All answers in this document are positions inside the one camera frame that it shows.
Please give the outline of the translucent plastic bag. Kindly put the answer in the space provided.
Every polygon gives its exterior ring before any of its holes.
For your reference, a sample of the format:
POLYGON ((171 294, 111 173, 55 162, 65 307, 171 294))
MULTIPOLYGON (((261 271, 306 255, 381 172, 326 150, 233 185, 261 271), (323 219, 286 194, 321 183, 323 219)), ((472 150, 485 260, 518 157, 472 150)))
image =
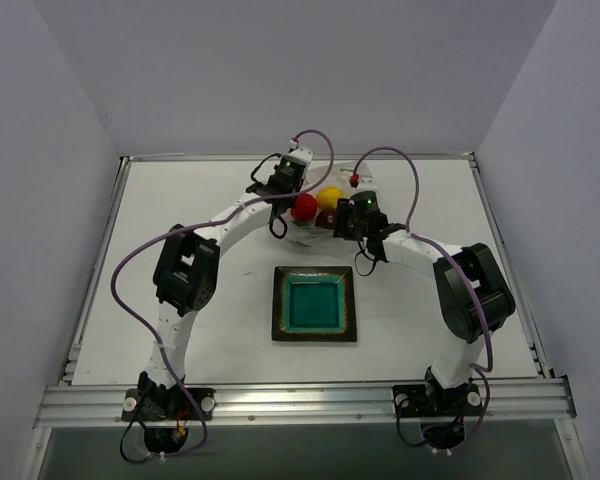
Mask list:
POLYGON ((287 223, 284 242, 303 254, 328 257, 347 257, 357 250, 354 241, 334 237, 337 201, 353 194, 378 187, 369 167, 362 163, 357 170, 358 187, 350 185, 355 161, 336 163, 326 179, 314 190, 299 199, 300 207, 283 216, 287 223))

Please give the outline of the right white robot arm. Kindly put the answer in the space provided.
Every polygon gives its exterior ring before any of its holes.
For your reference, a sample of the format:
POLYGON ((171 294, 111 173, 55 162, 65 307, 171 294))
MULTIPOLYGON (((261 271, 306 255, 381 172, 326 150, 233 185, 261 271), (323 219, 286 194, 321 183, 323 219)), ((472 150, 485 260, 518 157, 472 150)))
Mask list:
POLYGON ((492 333, 515 312, 513 295, 492 251, 482 243, 438 243, 391 223, 373 191, 337 201, 334 236, 356 242, 375 264, 401 265, 435 282, 447 334, 429 367, 434 381, 423 391, 430 409, 449 411, 460 400, 460 386, 475 373, 492 371, 492 333))

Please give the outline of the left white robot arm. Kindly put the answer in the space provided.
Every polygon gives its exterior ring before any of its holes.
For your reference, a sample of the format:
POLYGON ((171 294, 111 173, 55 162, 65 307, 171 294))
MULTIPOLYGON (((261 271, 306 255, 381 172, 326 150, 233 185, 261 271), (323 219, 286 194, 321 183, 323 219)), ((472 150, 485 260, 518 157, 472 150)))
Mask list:
POLYGON ((153 283, 159 303, 157 333, 143 373, 155 384, 146 408, 159 419, 174 417, 182 395, 174 386, 185 377, 185 354, 195 318, 212 299, 221 256, 252 231, 294 204, 279 194, 296 193, 304 183, 313 152, 298 147, 280 158, 266 183, 256 182, 211 224, 165 241, 153 283))

